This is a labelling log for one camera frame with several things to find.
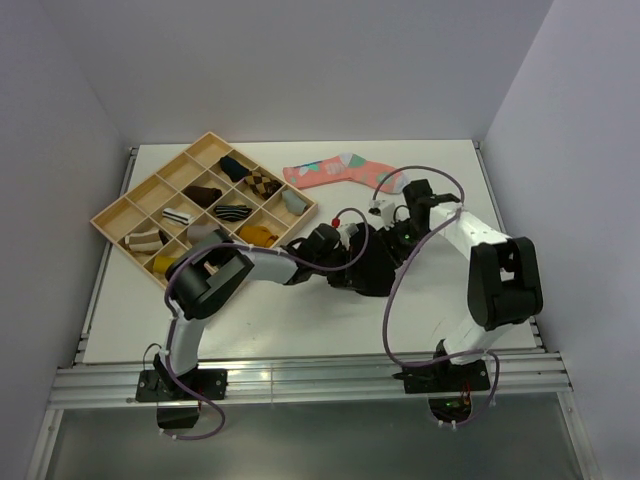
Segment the mustard yellow sock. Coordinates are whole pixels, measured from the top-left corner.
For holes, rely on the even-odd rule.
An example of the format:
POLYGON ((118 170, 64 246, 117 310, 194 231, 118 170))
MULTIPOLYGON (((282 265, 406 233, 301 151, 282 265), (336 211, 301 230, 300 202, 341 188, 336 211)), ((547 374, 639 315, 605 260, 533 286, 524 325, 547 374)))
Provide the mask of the mustard yellow sock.
POLYGON ((152 263, 152 272, 164 275, 169 267, 176 261, 174 257, 158 255, 154 258, 152 263))

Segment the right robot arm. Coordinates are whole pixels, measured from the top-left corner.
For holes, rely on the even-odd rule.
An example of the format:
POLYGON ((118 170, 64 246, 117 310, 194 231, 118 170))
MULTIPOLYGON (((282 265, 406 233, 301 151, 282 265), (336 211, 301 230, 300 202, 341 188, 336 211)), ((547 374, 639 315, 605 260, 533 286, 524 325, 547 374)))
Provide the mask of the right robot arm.
POLYGON ((403 189, 409 219, 404 243, 411 247, 397 270, 383 313, 382 343, 391 361, 403 368, 432 367, 435 383, 452 390, 468 374, 467 366, 491 353, 509 329, 540 313, 543 293, 534 243, 489 227, 463 207, 464 192, 436 195, 426 180, 403 189), (447 240, 468 261, 467 313, 439 343, 438 357, 404 362, 391 350, 388 326, 395 296, 411 263, 434 236, 447 240))

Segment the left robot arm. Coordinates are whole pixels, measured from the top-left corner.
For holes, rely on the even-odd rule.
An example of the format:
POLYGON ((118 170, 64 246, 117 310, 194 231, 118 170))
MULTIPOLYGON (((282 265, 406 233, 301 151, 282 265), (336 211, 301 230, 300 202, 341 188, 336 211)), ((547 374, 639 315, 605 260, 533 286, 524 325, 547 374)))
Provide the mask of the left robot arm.
POLYGON ((172 318, 154 358, 159 388, 172 399, 191 394, 205 324, 245 282, 293 286, 313 275, 342 277, 361 260, 372 237, 366 223, 339 228, 322 223, 294 246, 263 248, 213 231, 166 271, 164 301, 172 318))

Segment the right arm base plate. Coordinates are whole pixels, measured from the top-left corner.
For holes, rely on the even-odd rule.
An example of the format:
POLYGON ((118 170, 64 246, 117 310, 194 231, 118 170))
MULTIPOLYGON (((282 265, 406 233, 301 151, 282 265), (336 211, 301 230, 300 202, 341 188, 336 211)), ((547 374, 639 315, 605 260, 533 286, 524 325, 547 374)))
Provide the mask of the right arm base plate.
POLYGON ((406 394, 462 393, 491 389, 486 363, 483 360, 465 365, 446 361, 426 367, 403 367, 393 378, 403 382, 406 394))

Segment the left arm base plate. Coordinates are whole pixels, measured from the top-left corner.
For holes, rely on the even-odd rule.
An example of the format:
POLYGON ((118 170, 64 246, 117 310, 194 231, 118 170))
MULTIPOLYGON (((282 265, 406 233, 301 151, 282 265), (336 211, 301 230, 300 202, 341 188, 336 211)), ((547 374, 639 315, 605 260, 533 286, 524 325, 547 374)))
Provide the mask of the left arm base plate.
POLYGON ((182 389, 168 374, 156 370, 140 373, 135 393, 139 403, 171 401, 195 401, 199 397, 222 400, 226 394, 227 371, 225 369, 196 369, 179 378, 196 396, 182 389))

